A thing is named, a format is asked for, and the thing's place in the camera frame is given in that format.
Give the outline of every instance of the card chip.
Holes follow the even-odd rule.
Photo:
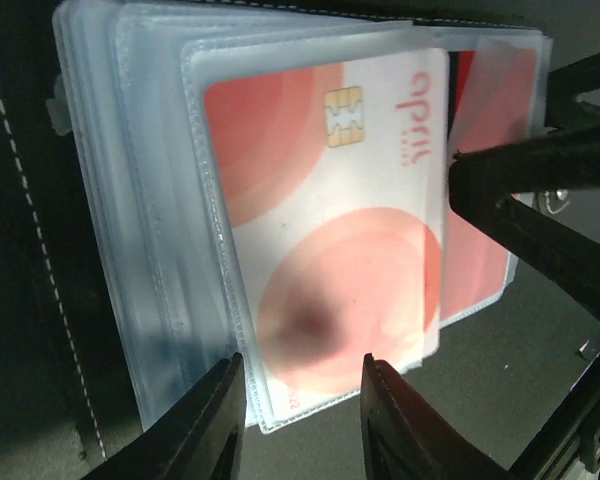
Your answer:
[[[324,94],[327,145],[340,147],[364,139],[362,88],[349,87]]]

